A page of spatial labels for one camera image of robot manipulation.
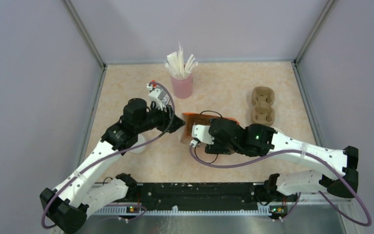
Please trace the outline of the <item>orange paper bag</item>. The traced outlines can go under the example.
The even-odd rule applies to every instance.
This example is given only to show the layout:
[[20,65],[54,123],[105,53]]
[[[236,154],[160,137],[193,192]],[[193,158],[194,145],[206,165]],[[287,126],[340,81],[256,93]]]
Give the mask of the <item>orange paper bag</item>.
[[233,121],[237,125],[240,124],[234,118],[222,117],[220,114],[217,114],[215,112],[213,112],[213,114],[206,114],[205,111],[203,111],[201,113],[187,113],[187,112],[184,112],[184,113],[182,113],[181,118],[186,122],[186,124],[183,128],[181,128],[177,132],[179,132],[179,142],[182,143],[182,144],[185,144],[185,145],[190,144],[190,141],[193,139],[192,136],[191,136],[191,131],[192,131],[193,125],[211,125],[211,122],[213,120],[220,119],[220,118],[224,118],[224,119],[228,119],[230,121]]

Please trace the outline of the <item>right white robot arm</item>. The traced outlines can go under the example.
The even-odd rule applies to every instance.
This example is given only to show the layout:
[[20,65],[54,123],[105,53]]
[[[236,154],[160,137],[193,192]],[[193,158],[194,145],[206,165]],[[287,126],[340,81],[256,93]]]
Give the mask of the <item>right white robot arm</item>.
[[206,144],[207,154],[238,153],[258,159],[271,156],[309,168],[301,173],[270,176],[266,195],[272,201],[299,192],[326,191],[341,198],[354,198],[357,193],[359,150],[356,147],[323,148],[269,126],[251,124],[243,128],[228,118],[212,118],[208,125],[192,129],[193,137]]

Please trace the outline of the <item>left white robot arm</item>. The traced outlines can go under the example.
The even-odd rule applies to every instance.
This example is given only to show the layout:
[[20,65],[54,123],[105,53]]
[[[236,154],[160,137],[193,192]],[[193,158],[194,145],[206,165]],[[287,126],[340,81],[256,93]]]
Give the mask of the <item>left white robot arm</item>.
[[184,124],[171,97],[168,105],[161,98],[152,99],[150,105],[142,98],[130,99],[118,122],[106,129],[78,168],[55,188],[41,192],[42,228],[59,227],[66,234],[75,234],[91,215],[111,202],[134,200],[136,187],[120,178],[96,189],[93,185],[125,153],[174,133]]

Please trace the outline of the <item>pink straw holder cup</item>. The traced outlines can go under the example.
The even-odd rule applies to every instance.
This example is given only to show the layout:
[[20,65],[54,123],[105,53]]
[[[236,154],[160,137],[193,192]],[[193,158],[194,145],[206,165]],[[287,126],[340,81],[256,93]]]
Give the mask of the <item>pink straw holder cup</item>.
[[187,99],[193,93],[193,74],[190,74],[184,80],[178,80],[171,77],[173,94],[179,99]]

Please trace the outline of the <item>stack of white lids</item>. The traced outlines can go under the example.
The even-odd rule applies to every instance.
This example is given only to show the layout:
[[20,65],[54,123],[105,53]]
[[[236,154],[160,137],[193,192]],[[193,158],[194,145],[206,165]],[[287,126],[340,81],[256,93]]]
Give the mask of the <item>stack of white lids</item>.
[[139,134],[137,142],[131,147],[132,150],[130,150],[130,152],[133,154],[143,153],[146,149],[146,145],[145,145],[146,142],[147,142],[146,138],[142,134]]

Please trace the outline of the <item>white wrapped straws bundle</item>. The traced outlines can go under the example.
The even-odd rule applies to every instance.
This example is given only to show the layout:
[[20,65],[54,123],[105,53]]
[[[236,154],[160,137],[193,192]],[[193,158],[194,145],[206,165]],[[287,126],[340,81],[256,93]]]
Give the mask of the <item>white wrapped straws bundle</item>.
[[179,43],[178,50],[167,55],[164,68],[174,79],[186,80],[198,64],[199,62],[193,54],[185,60],[183,46]]

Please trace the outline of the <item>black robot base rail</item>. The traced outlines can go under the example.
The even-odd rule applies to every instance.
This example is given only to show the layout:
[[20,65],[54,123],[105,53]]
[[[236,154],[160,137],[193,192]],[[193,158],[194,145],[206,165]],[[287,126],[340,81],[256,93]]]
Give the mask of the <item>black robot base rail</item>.
[[230,183],[139,183],[131,186],[118,204],[139,204],[148,211],[186,212],[256,211],[263,205],[294,202],[297,195],[284,196],[254,182]]

